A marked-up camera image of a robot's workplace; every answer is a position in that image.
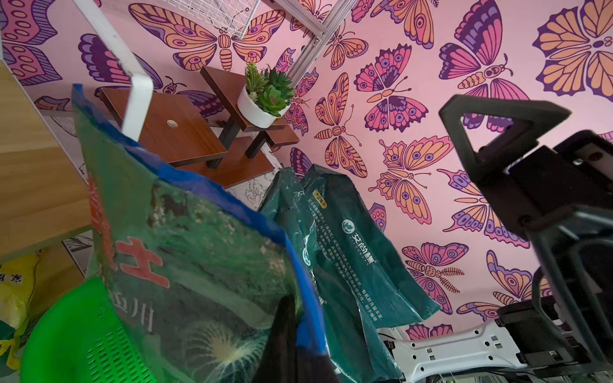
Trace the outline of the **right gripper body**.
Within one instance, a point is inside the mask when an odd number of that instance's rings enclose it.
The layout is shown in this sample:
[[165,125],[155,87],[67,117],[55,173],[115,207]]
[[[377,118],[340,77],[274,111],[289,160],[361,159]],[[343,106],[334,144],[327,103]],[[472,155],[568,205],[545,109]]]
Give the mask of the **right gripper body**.
[[612,143],[580,131],[554,148],[506,133],[478,153],[478,187],[530,242],[558,295],[612,295]]

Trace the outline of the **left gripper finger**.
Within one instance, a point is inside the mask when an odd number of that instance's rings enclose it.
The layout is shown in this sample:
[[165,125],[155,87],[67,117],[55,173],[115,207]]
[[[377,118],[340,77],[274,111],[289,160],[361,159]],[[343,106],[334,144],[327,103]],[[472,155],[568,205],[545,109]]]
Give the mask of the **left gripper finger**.
[[337,382],[334,366],[327,356],[316,355],[298,346],[295,298],[281,299],[254,382]]

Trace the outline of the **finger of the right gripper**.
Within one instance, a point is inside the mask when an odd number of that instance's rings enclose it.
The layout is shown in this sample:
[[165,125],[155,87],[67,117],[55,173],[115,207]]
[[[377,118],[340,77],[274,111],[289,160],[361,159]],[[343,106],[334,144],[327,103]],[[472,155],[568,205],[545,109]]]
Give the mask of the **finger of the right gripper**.
[[[469,118],[481,117],[496,135],[472,146]],[[539,145],[539,139],[571,116],[571,111],[550,101],[505,100],[454,95],[439,110],[463,169],[479,184],[503,172]]]

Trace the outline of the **green fertilizer bag plant picture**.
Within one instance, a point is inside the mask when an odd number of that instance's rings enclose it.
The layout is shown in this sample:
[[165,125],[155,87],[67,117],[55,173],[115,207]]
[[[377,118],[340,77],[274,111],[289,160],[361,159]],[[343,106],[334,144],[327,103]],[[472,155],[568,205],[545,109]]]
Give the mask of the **green fertilizer bag plant picture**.
[[281,169],[268,188],[260,213],[284,229],[309,275],[322,311],[326,367],[339,382],[398,382],[402,373],[372,322],[362,314],[348,284],[318,242],[316,223],[294,171]]

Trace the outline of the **dark green fertilizer bag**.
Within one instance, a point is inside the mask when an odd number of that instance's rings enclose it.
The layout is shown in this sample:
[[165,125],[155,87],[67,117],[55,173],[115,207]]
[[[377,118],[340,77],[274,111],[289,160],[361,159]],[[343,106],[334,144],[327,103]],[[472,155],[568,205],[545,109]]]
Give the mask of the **dark green fertilizer bag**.
[[319,248],[376,327],[408,326],[440,311],[402,265],[348,176],[315,164],[301,184]]

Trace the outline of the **blue edged soil bag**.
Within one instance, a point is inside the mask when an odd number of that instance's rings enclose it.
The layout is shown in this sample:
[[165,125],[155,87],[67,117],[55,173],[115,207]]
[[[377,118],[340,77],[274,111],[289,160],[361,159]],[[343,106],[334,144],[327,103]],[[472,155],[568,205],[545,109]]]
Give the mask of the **blue edged soil bag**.
[[282,298],[298,346],[327,356],[319,299],[284,229],[174,169],[72,89],[95,255],[129,340],[159,382],[254,382]]

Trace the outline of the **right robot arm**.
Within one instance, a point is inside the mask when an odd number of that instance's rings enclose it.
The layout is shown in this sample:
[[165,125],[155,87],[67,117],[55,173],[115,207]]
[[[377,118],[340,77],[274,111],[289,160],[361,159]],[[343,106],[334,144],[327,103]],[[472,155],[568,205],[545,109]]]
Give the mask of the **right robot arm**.
[[570,381],[612,371],[612,144],[590,130],[554,148],[539,138],[569,117],[548,101],[456,95],[440,117],[463,169],[450,185],[474,193],[455,228],[528,244],[539,267],[488,272],[503,288],[496,305],[469,303],[482,324],[404,342],[384,335],[405,382],[446,378]]

